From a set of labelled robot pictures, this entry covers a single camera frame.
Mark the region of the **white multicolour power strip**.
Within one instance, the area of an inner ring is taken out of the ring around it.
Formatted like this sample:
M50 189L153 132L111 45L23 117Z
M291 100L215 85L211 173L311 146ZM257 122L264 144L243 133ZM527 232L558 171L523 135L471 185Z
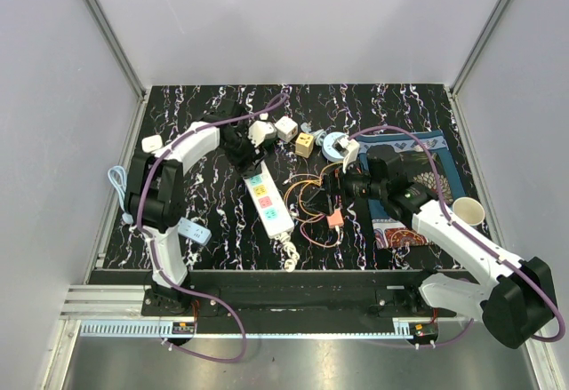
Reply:
M290 234L294 229L293 219L265 162L260 164L259 172L245 179L244 183L268 238L277 239L283 233Z

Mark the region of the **beige travel adapter cube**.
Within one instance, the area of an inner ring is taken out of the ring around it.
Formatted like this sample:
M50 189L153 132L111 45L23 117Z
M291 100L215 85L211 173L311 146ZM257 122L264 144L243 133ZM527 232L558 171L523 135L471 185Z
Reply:
M309 158L315 146L315 137L301 132L295 140L295 154L303 158Z

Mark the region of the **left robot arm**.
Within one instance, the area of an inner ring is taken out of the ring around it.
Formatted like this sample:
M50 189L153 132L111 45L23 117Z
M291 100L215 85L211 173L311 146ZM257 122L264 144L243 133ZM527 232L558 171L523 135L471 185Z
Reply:
M276 123L250 114L224 100L211 114L197 118L164 147L135 151L126 180L124 211L143 234L152 263L152 288L161 305L174 315L191 307L192 294L182 288L188 278L180 249L180 220L186 210L184 179L204 156L219 149L244 179L267 236L285 254L284 270L292 272L300 255L292 242L293 219L264 162L275 139L294 140L298 125L284 116Z

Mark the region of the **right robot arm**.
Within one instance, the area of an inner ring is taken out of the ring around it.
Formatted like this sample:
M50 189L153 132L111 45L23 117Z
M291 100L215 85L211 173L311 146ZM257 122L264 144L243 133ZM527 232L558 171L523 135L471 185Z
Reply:
M340 150L342 169L330 179L330 190L344 202L355 199L379 202L390 218L449 253L474 278L454 280L426 272L404 293L406 310L424 315L441 308L484 324L508 348L536 338L552 320L558 323L558 341L565 322L557 307L550 267L541 259L529 260L507 251L460 219L435 189L407 177L399 154L390 146L367 150L365 166L358 160L359 145Z

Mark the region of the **pink USB charger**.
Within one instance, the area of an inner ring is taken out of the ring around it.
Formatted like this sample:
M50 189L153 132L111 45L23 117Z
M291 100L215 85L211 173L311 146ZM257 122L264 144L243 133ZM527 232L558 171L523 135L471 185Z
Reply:
M341 228L344 220L340 210L335 210L331 215L326 217L329 228Z

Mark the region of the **white cube socket adapter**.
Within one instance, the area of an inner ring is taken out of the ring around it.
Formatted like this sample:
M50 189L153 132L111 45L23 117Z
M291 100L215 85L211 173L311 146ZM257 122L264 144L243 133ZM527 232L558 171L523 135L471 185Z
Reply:
M276 123L275 128L278 138L288 143L298 135L298 124L289 116L281 117Z

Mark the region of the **round light blue socket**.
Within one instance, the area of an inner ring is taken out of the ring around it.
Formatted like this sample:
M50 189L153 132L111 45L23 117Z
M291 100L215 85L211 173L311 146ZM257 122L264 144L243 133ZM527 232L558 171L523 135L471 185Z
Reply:
M327 134L322 143L322 153L331 163L342 162L349 155L349 136L339 131Z

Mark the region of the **dark floral square plate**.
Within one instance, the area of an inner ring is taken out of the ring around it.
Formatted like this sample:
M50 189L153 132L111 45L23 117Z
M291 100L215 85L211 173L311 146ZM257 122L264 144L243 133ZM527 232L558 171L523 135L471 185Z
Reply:
M440 155L433 151L430 153L439 175L439 182L445 203L447 205L450 205L453 203L454 198L449 179L445 175L445 169L440 160ZM422 184L423 186L429 188L431 191L437 193L437 181L435 173L432 171L430 162L423 152L406 151L400 153L399 156L401 157L404 171L406 172L410 181Z

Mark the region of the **blue patterned placemat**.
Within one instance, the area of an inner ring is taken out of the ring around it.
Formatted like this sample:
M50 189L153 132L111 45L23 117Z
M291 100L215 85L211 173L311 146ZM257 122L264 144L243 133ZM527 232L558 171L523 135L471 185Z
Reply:
M436 191L435 173L421 149L426 147L435 162L445 203L452 205L456 199L465 195L465 191L444 134L441 131L417 132L415 137L420 139L421 143L417 143L415 139L402 133L358 137L359 159L362 167L365 170L368 169L366 153L371 147L389 146L401 157L404 171L409 179ZM390 218L380 202L370 200L368 205L375 242L379 248L402 249L430 244L430 241L424 236L416 234L402 223Z

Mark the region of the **light blue power strip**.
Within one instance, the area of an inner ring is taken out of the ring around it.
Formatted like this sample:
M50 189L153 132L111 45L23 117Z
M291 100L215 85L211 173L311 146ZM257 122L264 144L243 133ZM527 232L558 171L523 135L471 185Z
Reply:
M180 219L178 234L200 246L208 244L212 237L212 232L208 228L186 218Z

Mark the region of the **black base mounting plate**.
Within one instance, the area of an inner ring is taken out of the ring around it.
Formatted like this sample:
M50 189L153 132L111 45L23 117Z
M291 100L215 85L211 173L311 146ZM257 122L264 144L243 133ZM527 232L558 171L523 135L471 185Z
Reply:
M451 317L451 313L428 307L412 294L421 277L420 271L198 270L188 273L184 286L217 295L240 310L355 307L366 313Z

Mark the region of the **white paper cup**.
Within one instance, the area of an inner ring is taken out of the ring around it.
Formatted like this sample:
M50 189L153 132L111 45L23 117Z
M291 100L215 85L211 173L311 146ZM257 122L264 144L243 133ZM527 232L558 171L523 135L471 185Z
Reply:
M472 227L480 225L485 220L483 205L471 197L464 196L455 200L452 210L458 218Z

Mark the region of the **white wall charger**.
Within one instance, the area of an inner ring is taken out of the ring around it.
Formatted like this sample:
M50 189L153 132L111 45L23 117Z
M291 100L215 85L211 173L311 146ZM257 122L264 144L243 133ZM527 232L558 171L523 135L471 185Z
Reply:
M164 146L164 142L160 134L151 135L145 137L140 143L141 150L144 153L151 154L157 150L160 150Z

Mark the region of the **aluminium frame post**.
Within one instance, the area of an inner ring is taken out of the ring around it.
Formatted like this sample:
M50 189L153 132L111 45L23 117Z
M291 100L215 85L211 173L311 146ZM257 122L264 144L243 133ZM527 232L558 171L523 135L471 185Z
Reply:
M483 28L481 29L477 40L474 42L465 62L461 66L458 75L455 77L453 83L449 86L449 91L452 95L457 95L462 86L466 83L470 73L477 64L479 58L491 40L494 31L499 26L502 18L508 10L513 0L497 0L492 11L490 12Z
M137 99L143 99L146 88L128 59L123 46L103 10L100 0L83 1L132 92Z

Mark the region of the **aluminium frame post right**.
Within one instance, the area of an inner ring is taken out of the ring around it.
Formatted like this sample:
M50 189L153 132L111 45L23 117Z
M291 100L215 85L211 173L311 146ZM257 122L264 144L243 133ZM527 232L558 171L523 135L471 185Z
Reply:
M491 40L494 31L499 26L502 18L508 10L513 0L497 0L492 11L490 12L483 28L481 29L477 40L474 42L465 62L461 66L458 75L455 77L453 83L449 86L449 91L452 95L457 95L462 86L466 83L470 73L477 64L479 58Z

